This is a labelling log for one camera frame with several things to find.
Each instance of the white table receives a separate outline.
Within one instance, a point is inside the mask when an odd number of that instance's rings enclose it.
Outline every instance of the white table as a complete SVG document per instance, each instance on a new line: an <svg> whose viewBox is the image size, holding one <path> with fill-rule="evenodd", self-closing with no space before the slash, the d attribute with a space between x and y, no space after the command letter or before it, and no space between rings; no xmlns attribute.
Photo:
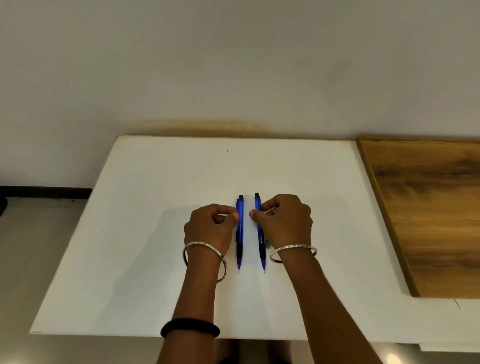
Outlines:
<svg viewBox="0 0 480 364"><path fill-rule="evenodd" d="M245 196L298 194L312 208L312 243L340 300L367 339L480 342L479 302L408 294L354 142L119 137L78 223L31 331L160 336L185 266L190 212ZM282 265L263 273L256 227L246 214L244 257L216 291L224 338L305 340Z"/></svg>

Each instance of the tiled floor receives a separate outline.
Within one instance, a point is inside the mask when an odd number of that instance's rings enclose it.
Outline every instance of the tiled floor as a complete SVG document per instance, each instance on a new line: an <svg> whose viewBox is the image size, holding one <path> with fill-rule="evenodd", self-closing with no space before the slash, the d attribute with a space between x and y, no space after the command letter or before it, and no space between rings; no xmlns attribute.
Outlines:
<svg viewBox="0 0 480 364"><path fill-rule="evenodd" d="M83 200L9 199L0 217L0 364L155 363L160 338L28 334L84 206ZM264 343L242 347L243 362L264 363ZM387 364L480 363L480 354L374 348ZM313 363L307 342L293 342L292 355L296 364Z"/></svg>

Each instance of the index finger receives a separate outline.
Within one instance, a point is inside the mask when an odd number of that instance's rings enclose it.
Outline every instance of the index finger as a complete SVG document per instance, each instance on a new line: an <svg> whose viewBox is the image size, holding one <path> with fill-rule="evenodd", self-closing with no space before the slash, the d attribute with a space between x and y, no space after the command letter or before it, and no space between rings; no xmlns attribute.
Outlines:
<svg viewBox="0 0 480 364"><path fill-rule="evenodd" d="M230 214L233 214L234 212L237 212L237 209L233 206L217 205L217 204L207 205L207 206L201 207L201 209L210 216L218 215L218 214L230 215Z"/></svg>
<svg viewBox="0 0 480 364"><path fill-rule="evenodd" d="M278 194L272 197L271 199L269 199L268 201L265 201L264 203L262 203L262 206L261 206L262 211L267 211L267 210L270 210L271 208L280 206L280 204L285 200L286 196L287 196L286 194Z"/></svg>

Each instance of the bracelet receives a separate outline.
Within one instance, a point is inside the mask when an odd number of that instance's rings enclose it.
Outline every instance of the bracelet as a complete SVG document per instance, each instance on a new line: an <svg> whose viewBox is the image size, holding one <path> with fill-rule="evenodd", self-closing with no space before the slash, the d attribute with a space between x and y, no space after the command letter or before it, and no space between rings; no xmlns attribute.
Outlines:
<svg viewBox="0 0 480 364"><path fill-rule="evenodd" d="M306 245L306 244L295 244L295 245L285 245L285 246L282 246L278 249L275 249L274 251L272 251L269 255L269 258L272 262L274 263L282 263L281 260L279 259L274 259L272 258L273 254L275 253L278 253L278 252L281 252L282 250L285 250L285 249L292 249L292 248L308 248L308 249L312 249L313 250L313 256L316 256L317 255L317 248L315 248L313 245Z"/></svg>
<svg viewBox="0 0 480 364"><path fill-rule="evenodd" d="M203 246L206 246L207 248L212 249L215 253L218 254L218 256L220 257L220 259L222 259L222 263L223 263L223 267L225 268L225 272L223 273L223 277L220 278L219 280L217 280L216 282L219 283L219 282L223 281L223 280L225 279L225 277L227 276L227 261L226 261L225 258L223 257L222 253L220 253L214 246L212 246L212 245L210 245L210 244L207 244L207 243L204 243L204 242L191 242L191 243L188 243L187 245L185 245L185 247L183 248L183 252L182 252L183 261L185 262L185 265L188 266L188 260L187 260L187 256L186 256L187 248L188 248L189 246L192 246L192 245L203 245Z"/></svg>
<svg viewBox="0 0 480 364"><path fill-rule="evenodd" d="M161 329L160 335L166 338L168 333L173 330L191 330L204 334L210 334L214 338L220 335L218 326L208 321L198 320L196 318L176 318L168 321Z"/></svg>

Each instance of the blue mechanical pencil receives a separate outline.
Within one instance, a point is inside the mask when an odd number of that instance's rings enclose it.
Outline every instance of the blue mechanical pencil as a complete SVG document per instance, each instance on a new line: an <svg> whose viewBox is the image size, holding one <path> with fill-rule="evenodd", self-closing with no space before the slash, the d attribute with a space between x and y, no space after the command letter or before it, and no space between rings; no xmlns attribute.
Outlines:
<svg viewBox="0 0 480 364"><path fill-rule="evenodd" d="M237 242L237 267L241 266L241 258L243 255L243 195L241 194L237 199L237 212L240 219L237 224L237 233L235 234L235 241Z"/></svg>
<svg viewBox="0 0 480 364"><path fill-rule="evenodd" d="M260 195L258 193L255 194L255 209L262 210L262 202L260 200ZM266 252L265 252L265 237L264 231L257 225L258 231L258 250L260 251L260 260L262 261L262 268L264 269L265 273L265 259L266 259Z"/></svg>

